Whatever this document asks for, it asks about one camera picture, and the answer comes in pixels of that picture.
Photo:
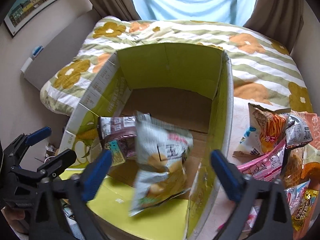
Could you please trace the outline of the left hand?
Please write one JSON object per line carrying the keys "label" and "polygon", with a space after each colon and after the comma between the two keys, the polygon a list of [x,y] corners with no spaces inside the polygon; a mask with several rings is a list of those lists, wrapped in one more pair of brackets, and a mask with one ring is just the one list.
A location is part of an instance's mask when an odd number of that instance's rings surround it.
{"label": "left hand", "polygon": [[22,234],[27,234],[28,230],[20,223],[20,220],[25,219],[24,210],[14,210],[9,206],[4,207],[1,209],[5,219],[9,223],[9,225],[17,232]]}

